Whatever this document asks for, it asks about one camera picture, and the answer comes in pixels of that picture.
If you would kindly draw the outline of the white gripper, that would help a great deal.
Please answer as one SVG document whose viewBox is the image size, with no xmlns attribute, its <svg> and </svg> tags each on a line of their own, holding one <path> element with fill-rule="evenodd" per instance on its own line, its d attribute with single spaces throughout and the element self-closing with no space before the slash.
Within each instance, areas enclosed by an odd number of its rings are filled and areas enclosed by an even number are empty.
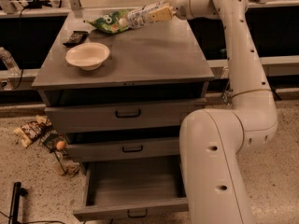
<svg viewBox="0 0 299 224">
<path fill-rule="evenodd" d="M 181 20 L 196 18 L 217 19 L 218 13 L 212 0 L 173 0 L 176 16 Z M 170 6 L 158 7 L 149 13 L 151 22 L 170 21 L 173 9 Z"/>
</svg>

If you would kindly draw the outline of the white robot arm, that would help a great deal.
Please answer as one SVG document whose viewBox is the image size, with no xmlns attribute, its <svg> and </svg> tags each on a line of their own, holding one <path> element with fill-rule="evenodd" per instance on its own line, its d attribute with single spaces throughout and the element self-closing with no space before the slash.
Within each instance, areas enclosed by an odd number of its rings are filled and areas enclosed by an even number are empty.
<svg viewBox="0 0 299 224">
<path fill-rule="evenodd" d="M 278 115 L 246 22 L 248 0 L 162 0 L 182 20 L 221 19 L 232 105 L 199 109 L 181 123 L 179 149 L 192 224 L 255 224 L 236 155 L 267 144 Z"/>
</svg>

